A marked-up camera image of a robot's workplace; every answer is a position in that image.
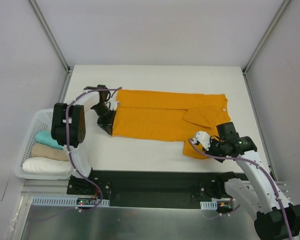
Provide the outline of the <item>orange t shirt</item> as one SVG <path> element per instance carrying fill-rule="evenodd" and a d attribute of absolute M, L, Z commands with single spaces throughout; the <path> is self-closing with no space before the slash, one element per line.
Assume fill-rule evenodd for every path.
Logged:
<path fill-rule="evenodd" d="M 164 142 L 182 142 L 184 156 L 203 160 L 189 139 L 203 131 L 218 135 L 217 126 L 228 123 L 225 94 L 119 90 L 119 106 L 112 136 Z"/>

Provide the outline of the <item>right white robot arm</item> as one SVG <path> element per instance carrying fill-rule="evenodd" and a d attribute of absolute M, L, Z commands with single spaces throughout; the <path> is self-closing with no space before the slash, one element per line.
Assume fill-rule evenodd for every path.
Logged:
<path fill-rule="evenodd" d="M 232 122 L 217 125 L 218 135 L 197 133 L 204 154 L 219 162 L 233 160 L 252 186 L 249 190 L 233 173 L 223 173 L 215 184 L 220 197 L 233 197 L 253 219 L 261 240 L 292 240 L 300 234 L 300 205 L 294 205 L 263 167 L 258 148 L 249 136 L 240 136 Z"/>

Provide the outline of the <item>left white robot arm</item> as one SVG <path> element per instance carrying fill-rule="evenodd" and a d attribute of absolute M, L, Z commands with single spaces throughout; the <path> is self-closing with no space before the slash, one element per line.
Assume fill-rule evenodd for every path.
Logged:
<path fill-rule="evenodd" d="M 97 126 L 111 136 L 119 104 L 113 96 L 121 89 L 107 88 L 102 84 L 87 86 L 70 103 L 57 102 L 53 107 L 51 137 L 65 151 L 72 175 L 82 178 L 78 188 L 86 195 L 95 191 L 96 183 L 89 178 L 92 167 L 88 154 L 81 147 L 87 134 L 85 114 L 93 110 L 97 115 Z"/>

